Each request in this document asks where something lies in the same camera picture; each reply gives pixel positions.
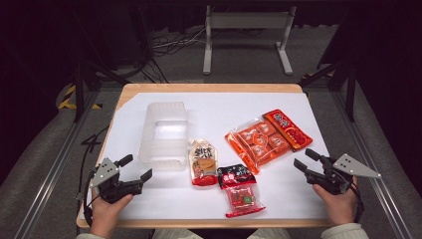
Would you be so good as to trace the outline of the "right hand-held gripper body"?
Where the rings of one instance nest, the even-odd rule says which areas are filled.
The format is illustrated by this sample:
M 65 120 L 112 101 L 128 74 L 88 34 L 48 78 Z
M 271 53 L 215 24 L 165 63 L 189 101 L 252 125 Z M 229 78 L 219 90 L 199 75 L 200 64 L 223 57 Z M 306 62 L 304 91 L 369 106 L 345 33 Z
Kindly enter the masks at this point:
M 353 182 L 354 176 L 380 178 L 381 174 L 348 154 L 339 159 L 320 155 L 323 173 L 308 169 L 304 173 L 307 183 L 318 184 L 332 195 L 344 194 Z

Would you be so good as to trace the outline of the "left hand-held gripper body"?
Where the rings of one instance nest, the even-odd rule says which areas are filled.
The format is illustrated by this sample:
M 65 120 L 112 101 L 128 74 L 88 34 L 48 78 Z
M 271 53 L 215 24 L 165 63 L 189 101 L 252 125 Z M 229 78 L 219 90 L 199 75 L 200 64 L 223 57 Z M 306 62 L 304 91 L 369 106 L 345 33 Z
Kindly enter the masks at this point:
M 141 194 L 143 182 L 140 179 L 128 182 L 121 181 L 119 179 L 121 167 L 117 167 L 114 163 L 115 161 L 105 157 L 96 167 L 89 188 L 108 203 L 118 202 L 129 194 Z

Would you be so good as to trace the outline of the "clear plastic container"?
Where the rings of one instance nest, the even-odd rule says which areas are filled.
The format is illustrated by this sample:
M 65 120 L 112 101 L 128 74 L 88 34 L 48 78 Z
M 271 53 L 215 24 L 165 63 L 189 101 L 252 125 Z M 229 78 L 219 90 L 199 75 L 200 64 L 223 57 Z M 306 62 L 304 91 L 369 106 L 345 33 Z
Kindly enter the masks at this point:
M 154 170 L 184 170 L 187 163 L 189 113 L 183 102 L 147 106 L 138 159 Z

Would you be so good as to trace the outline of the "large orange snack packet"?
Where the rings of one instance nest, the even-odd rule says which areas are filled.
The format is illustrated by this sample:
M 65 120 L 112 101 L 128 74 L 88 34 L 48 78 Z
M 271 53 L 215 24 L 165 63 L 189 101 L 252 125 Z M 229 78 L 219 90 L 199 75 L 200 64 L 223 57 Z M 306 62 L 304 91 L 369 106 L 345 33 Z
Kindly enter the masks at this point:
M 289 150 L 304 149 L 314 141 L 279 109 L 231 129 L 225 139 L 254 174 Z

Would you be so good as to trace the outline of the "red and black snack packet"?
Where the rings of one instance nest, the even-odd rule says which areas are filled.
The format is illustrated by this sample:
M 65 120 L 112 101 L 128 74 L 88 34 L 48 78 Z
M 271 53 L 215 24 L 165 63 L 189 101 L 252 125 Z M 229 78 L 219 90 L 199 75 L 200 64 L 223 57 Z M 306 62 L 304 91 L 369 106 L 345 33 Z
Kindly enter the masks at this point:
M 243 164 L 217 169 L 220 188 L 226 193 L 229 210 L 227 218 L 235 218 L 260 212 L 265 206 L 257 194 L 257 181 L 253 173 Z

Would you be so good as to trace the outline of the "person's left hand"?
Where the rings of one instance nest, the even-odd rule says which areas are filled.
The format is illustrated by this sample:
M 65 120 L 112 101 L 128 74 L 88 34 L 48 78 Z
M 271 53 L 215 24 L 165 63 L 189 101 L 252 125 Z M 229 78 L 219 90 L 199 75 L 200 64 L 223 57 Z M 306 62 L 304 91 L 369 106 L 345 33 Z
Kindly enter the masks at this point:
M 133 199 L 133 195 L 124 196 L 118 202 L 108 203 L 100 196 L 93 195 L 93 228 L 115 228 L 119 214 L 125 206 Z

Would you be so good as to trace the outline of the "person's right hand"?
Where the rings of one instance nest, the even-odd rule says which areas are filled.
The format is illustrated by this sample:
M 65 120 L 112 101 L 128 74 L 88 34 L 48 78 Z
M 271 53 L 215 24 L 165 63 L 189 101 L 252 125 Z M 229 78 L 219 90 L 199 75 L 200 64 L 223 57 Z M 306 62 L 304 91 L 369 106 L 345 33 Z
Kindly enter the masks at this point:
M 314 192 L 323 201 L 331 226 L 339 226 L 354 222 L 356 195 L 349 188 L 344 194 L 332 195 L 318 184 L 313 185 Z

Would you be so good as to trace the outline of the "beige and red snack pouch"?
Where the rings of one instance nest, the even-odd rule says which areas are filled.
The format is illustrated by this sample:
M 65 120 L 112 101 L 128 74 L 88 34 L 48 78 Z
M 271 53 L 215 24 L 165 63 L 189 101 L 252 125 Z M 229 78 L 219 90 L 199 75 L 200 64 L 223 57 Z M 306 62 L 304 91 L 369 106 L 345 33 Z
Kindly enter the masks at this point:
M 188 154 L 191 182 L 195 186 L 210 186 L 217 183 L 217 151 L 204 139 L 192 141 Z

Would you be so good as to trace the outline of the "black tripod stand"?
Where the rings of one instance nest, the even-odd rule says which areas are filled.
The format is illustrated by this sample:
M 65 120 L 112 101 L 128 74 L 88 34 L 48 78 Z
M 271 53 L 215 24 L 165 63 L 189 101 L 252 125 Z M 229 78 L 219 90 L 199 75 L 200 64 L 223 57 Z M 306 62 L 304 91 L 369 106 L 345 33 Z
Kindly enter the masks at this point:
M 355 93 L 355 68 L 353 62 L 340 61 L 317 71 L 316 73 L 303 77 L 299 85 L 303 88 L 332 73 L 332 77 L 327 83 L 331 92 L 338 92 L 343 85 L 346 85 L 345 112 L 350 121 L 354 121 L 354 93 Z
M 89 108 L 84 89 L 88 88 L 89 92 L 98 92 L 102 87 L 98 73 L 122 86 L 127 85 L 128 80 L 113 73 L 101 62 L 101 57 L 91 39 L 91 33 L 95 32 L 97 27 L 90 14 L 85 12 L 85 7 L 71 6 L 70 12 L 76 24 L 76 29 L 69 40 L 76 44 L 76 49 L 72 50 L 72 53 L 77 61 L 74 72 L 77 106 L 75 122 L 79 122 Z

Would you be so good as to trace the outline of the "white table mat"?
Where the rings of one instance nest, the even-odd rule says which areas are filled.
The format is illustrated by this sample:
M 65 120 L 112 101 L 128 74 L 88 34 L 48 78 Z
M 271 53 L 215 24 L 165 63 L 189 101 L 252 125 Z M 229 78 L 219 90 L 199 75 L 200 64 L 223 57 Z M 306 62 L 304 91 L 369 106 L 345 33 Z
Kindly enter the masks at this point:
M 266 112 L 279 109 L 313 139 L 311 148 L 326 155 L 327 149 L 305 94 L 290 93 L 147 93 L 138 94 L 115 112 L 103 156 L 119 160 L 131 154 L 133 161 L 121 169 L 120 179 L 138 179 L 148 167 L 138 158 L 146 108 L 158 102 L 183 102 L 189 113 L 189 137 L 203 138 L 217 148 L 221 166 L 241 159 L 225 134 Z M 325 219 L 321 199 L 294 167 L 298 159 L 313 170 L 320 164 L 300 150 L 287 152 L 264 165 L 256 176 L 258 194 L 265 209 L 250 216 L 264 219 Z M 190 171 L 153 172 L 140 195 L 120 214 L 122 220 L 225 219 L 227 196 L 219 186 L 195 187 Z

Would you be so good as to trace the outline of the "aluminium rail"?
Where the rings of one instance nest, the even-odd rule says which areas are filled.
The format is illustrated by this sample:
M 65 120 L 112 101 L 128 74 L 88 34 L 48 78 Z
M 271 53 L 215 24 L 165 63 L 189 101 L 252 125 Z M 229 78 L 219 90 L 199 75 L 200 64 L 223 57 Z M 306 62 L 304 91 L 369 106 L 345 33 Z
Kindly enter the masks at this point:
M 70 130 L 67 133 L 65 140 L 57 153 L 55 160 L 49 170 L 49 172 L 44 177 L 44 180 L 37 191 L 31 207 L 26 213 L 25 218 L 23 219 L 19 229 L 17 230 L 14 239 L 29 239 L 32 234 L 35 225 L 37 224 L 56 184 L 59 180 L 59 177 L 65 167 L 65 164 L 68 160 L 68 156 L 71 151 L 71 147 L 76 140 L 78 133 L 80 132 L 83 123 L 88 117 L 89 111 L 92 105 L 95 103 L 99 92 L 89 92 L 87 93 L 87 98 L 83 103 L 83 112 L 80 115 L 79 119 L 76 122 L 71 124 Z
M 397 161 L 364 95 L 358 92 L 357 96 L 354 120 L 351 120 L 343 93 L 332 93 L 357 149 L 356 155 L 363 163 L 381 172 L 380 179 L 369 179 L 382 208 L 380 215 L 387 218 L 392 239 L 418 239 L 416 222 L 420 196 Z

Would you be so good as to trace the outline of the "white metal stand frame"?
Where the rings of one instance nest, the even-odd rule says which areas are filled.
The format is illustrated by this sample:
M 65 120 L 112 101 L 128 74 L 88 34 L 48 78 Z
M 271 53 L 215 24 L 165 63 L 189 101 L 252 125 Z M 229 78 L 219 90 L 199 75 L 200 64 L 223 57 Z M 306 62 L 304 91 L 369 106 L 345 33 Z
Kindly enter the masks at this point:
M 203 74 L 210 75 L 212 67 L 212 30 L 213 29 L 282 29 L 282 39 L 275 43 L 285 74 L 291 76 L 293 68 L 286 52 L 287 42 L 293 27 L 297 7 L 283 12 L 213 12 L 206 8 L 206 43 L 203 60 Z

